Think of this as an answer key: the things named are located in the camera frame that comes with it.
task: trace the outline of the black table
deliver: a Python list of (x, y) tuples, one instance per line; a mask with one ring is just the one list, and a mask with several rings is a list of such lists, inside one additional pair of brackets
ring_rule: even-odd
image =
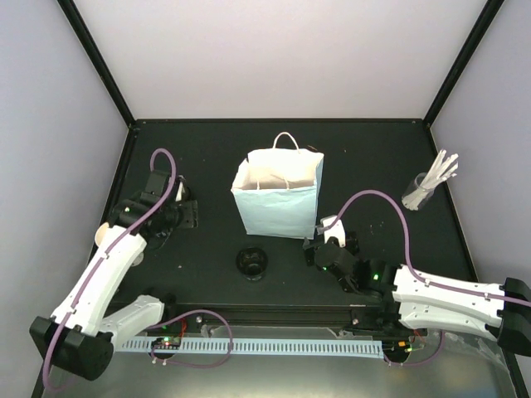
[[(363, 296), (345, 294), (331, 275), (308, 268), (302, 240), (249, 236), (241, 222), (231, 184), (253, 149), (270, 148), (288, 131), (299, 146), (324, 154), (319, 219), (337, 214), (355, 192), (378, 189), (400, 202), (407, 184), (430, 167), (435, 148), (420, 120), (192, 120), (143, 121), (119, 197), (144, 188), (149, 158), (168, 149), (198, 200), (199, 227), (177, 230), (160, 250), (125, 276), (113, 305), (121, 307), (146, 288), (175, 294), (184, 309), (216, 309), (239, 324), (340, 326)], [(292, 148), (283, 137), (281, 148)], [(157, 168), (169, 170), (164, 156)], [(407, 211), (413, 265), (446, 277), (473, 280), (455, 211), (445, 187), (421, 211)], [(395, 211), (379, 197), (355, 202), (343, 217), (356, 231), (364, 258), (404, 263), (404, 238)], [(266, 277), (245, 280), (236, 254), (250, 245), (269, 257)]]

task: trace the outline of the black frame beam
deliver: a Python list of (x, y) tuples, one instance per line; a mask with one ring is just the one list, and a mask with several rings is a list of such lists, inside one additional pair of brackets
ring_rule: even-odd
[(442, 83), (439, 92), (424, 117), (424, 124), (428, 128), (433, 125), (433, 122), (435, 122), (437, 115), (441, 112), (451, 91), (454, 89), (455, 84), (459, 80), (463, 70), (465, 70), (468, 65), (470, 58), (474, 55), (475, 49), (481, 43), (481, 39), (489, 29), (490, 23), (494, 20), (494, 17), (496, 17), (496, 14), (503, 3), (504, 0), (487, 0), (487, 3), (483, 7), (474, 27), (472, 27), (470, 34), (466, 38), (465, 44), (461, 47), (461, 50), (454, 61), (454, 65), (451, 66), (448, 76)]
[(122, 118), (124, 118), (125, 124), (127, 124), (129, 127), (132, 126), (135, 122), (135, 118), (129, 110), (129, 106), (127, 106), (124, 96), (120, 92), (113, 76), (110, 74), (110, 70), (107, 67), (107, 64), (105, 64), (105, 60), (103, 59), (100, 50), (98, 50), (98, 46), (92, 38), (89, 28), (86, 26), (85, 21), (83, 21), (83, 18), (74, 4), (74, 1), (57, 0), (57, 2), (65, 13), (68, 22), (72, 26), (72, 29), (74, 29), (77, 38), (81, 42), (81, 45), (83, 48), (85, 48), (86, 54), (92, 61), (92, 65), (94, 65), (94, 68), (96, 68), (98, 75), (100, 75), (101, 81), (103, 81), (105, 88), (107, 91), (109, 91), (110, 98), (112, 98), (116, 108), (118, 108)]

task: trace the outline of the paper bag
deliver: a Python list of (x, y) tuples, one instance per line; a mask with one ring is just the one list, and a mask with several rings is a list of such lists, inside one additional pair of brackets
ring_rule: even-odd
[[(276, 147), (284, 134), (296, 149)], [(247, 159), (231, 189), (247, 234), (313, 239), (324, 155), (300, 149), (289, 133), (280, 133), (273, 148), (252, 151)]]

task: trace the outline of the purple cable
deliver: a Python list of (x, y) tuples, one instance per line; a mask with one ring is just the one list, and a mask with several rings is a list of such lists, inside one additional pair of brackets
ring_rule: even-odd
[[(141, 225), (143, 222), (145, 222), (153, 213), (155, 213), (161, 207), (161, 205), (166, 201), (166, 199), (168, 199), (169, 195), (172, 193), (173, 184), (175, 183), (175, 180), (177, 178), (177, 166), (175, 164), (175, 160), (173, 159), (172, 154), (167, 149), (164, 149), (164, 148), (156, 149), (152, 153), (151, 159), (149, 160), (149, 167), (150, 167), (151, 171), (154, 170), (155, 158), (157, 157), (157, 155), (159, 153), (163, 153), (164, 155), (166, 155), (166, 158), (168, 158), (168, 161), (170, 162), (170, 166), (171, 166), (171, 169), (172, 169), (172, 173), (170, 175), (169, 182), (168, 182), (168, 187), (166, 188), (166, 191), (161, 196), (161, 198), (157, 201), (157, 203), (155, 203), (153, 205), (153, 207), (151, 209), (149, 209), (143, 216), (141, 216), (136, 222), (134, 222), (124, 232), (122, 232), (109, 245), (109, 247), (105, 250), (105, 254), (106, 255), (109, 255), (110, 251), (112, 249), (114, 249), (116, 247), (116, 245), (119, 244), (119, 242), (123, 238), (125, 238), (132, 230), (136, 229), (139, 225)], [(101, 257), (101, 258), (98, 259), (98, 261), (96, 261), (96, 264), (90, 270), (89, 274), (87, 275), (87, 277), (83, 281), (83, 284), (81, 284), (76, 296), (74, 297), (74, 300), (72, 301), (72, 305), (71, 305), (72, 309), (76, 308), (76, 305), (79, 303), (80, 298), (83, 295), (83, 293), (85, 292), (86, 287), (89, 285), (90, 280), (92, 279), (92, 277), (94, 276), (94, 274), (96, 273), (98, 268), (101, 266), (101, 264), (103, 263), (104, 259), (105, 259), (104, 257)], [(61, 332), (65, 328), (65, 325), (68, 322), (68, 319), (70, 318), (71, 315), (72, 315), (72, 313), (67, 313), (65, 315), (65, 317), (63, 318), (63, 320), (61, 321), (61, 323), (59, 324), (59, 326), (57, 327), (56, 332), (53, 334), (53, 336), (52, 336), (52, 338), (50, 340), (50, 345), (48, 346), (48, 350), (46, 351), (46, 355), (44, 356), (44, 363), (43, 363), (43, 366), (42, 366), (42, 383), (44, 384), (44, 387), (47, 390), (49, 390), (51, 392), (55, 392), (55, 393), (61, 392), (61, 391), (65, 390), (66, 388), (71, 386), (71, 384), (67, 383), (66, 385), (61, 386), (61, 387), (54, 387), (51, 384), (51, 382), (50, 382), (51, 357), (53, 356), (53, 352), (55, 351), (55, 348), (56, 348), (56, 345), (57, 345), (57, 341), (59, 340), (59, 336), (61, 335)]]
[[(229, 322), (224, 317), (222, 317), (219, 313), (214, 313), (213, 311), (209, 311), (207, 309), (196, 309), (196, 310), (193, 310), (193, 311), (188, 311), (187, 313), (182, 313), (178, 317), (170, 319), (169, 321), (166, 321), (166, 322), (163, 322), (163, 323), (159, 323), (158, 325), (150, 326), (147, 329), (158, 329), (158, 328), (161, 328), (162, 326), (168, 326), (170, 323), (175, 323), (175, 322), (180, 321), (181, 319), (184, 319), (185, 317), (189, 317), (190, 315), (193, 315), (195, 313), (207, 313), (209, 315), (212, 315), (212, 316), (218, 318), (220, 321), (222, 321), (222, 323), (227, 327), (227, 332), (229, 333), (229, 348), (227, 350), (227, 353), (219, 361), (211, 363), (211, 364), (208, 364), (208, 365), (198, 365), (196, 363), (165, 360), (166, 363), (171, 363), (172, 365), (180, 365), (180, 366), (185, 366), (185, 367), (191, 367), (191, 368), (194, 368), (194, 369), (212, 369), (213, 367), (217, 367), (217, 366), (220, 366), (220, 365), (224, 364), (227, 361), (227, 359), (229, 359), (229, 356), (231, 355), (232, 348), (233, 348), (234, 344), (233, 344), (233, 338), (232, 338), (232, 330), (231, 330), (231, 327), (229, 326)], [(157, 361), (159, 359), (159, 358), (157, 358), (155, 356), (155, 347), (153, 347), (152, 350), (151, 350), (151, 357), (153, 358), (154, 361)]]
[(439, 347), (437, 348), (437, 351), (435, 351), (431, 356), (429, 356), (424, 361), (420, 362), (414, 362), (414, 363), (397, 363), (397, 362), (391, 362), (389, 358), (387, 358), (387, 355), (383, 354), (383, 360), (389, 364), (389, 366), (400, 366), (400, 367), (416, 367), (416, 366), (424, 366), (428, 363), (432, 362), (435, 358), (439, 356), (439, 354), (442, 352), (442, 350), (445, 347), (445, 340), (446, 336), (445, 333), (441, 330), (441, 340), (439, 341)]
[[(406, 265), (409, 271), (412, 273), (413, 277), (415, 279), (421, 281), (422, 283), (426, 282), (426, 278), (421, 277), (417, 271), (413, 268), (411, 254), (410, 254), (410, 239), (409, 239), (409, 229), (407, 227), (406, 217), (404, 216), (404, 213), (402, 212), (402, 209), (398, 206), (398, 204), (386, 193), (374, 190), (374, 189), (367, 189), (364, 191), (360, 191), (358, 193), (355, 193), (346, 201), (346, 203), (341, 207), (341, 210), (339, 211), (338, 216), (335, 218), (334, 222), (330, 224), (329, 226), (326, 226), (324, 228), (319, 229), (319, 231), (327, 231), (330, 228), (332, 228), (343, 216), (343, 214), (346, 212), (348, 207), (360, 197), (364, 197), (365, 195), (376, 195), (378, 197), (382, 197), (386, 201), (389, 202), (389, 204), (395, 209), (395, 211), (398, 214), (398, 217), (400, 218), (400, 222), (402, 223), (402, 229), (404, 230), (404, 250), (406, 252)], [(473, 296), (482, 297), (484, 299), (498, 299), (507, 301), (509, 303), (515, 303), (520, 304), (525, 307), (531, 307), (531, 303), (529, 301), (522, 300), (520, 298), (512, 298), (512, 297), (506, 297), (500, 294), (491, 294), (491, 293), (483, 293), (483, 292), (476, 292), (474, 290), (468, 290), (463, 288), (457, 288), (454, 286), (448, 286), (446, 284), (440, 284), (438, 282), (432, 282), (430, 281), (430, 286), (435, 286), (436, 288), (440, 289), (446, 289), (450, 290), (452, 292), (456, 293), (463, 293), (463, 294), (471, 294)]]

